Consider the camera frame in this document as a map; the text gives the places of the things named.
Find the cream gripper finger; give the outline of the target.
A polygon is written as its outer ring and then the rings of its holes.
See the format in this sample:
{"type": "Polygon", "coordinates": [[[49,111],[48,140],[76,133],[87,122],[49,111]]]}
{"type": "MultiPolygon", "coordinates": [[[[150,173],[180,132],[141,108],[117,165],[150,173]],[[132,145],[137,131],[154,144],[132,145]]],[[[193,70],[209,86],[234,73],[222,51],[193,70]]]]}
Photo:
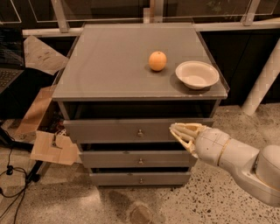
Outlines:
{"type": "Polygon", "coordinates": [[[190,153],[194,153],[194,138],[187,134],[177,134],[171,131],[172,135],[183,145],[183,147],[190,153]]]}
{"type": "Polygon", "coordinates": [[[201,123],[181,123],[177,122],[171,125],[170,130],[177,134],[187,134],[191,137],[196,137],[198,133],[203,129],[201,123]]]}

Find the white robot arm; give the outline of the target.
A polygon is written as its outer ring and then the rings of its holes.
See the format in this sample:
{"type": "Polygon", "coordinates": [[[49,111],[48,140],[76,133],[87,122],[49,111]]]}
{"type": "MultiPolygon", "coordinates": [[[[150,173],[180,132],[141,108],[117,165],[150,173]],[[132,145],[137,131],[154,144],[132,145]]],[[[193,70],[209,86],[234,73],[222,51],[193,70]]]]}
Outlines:
{"type": "Polygon", "coordinates": [[[227,171],[261,202],[280,207],[280,146],[258,150],[200,123],[174,123],[170,132],[193,157],[227,171]]]}

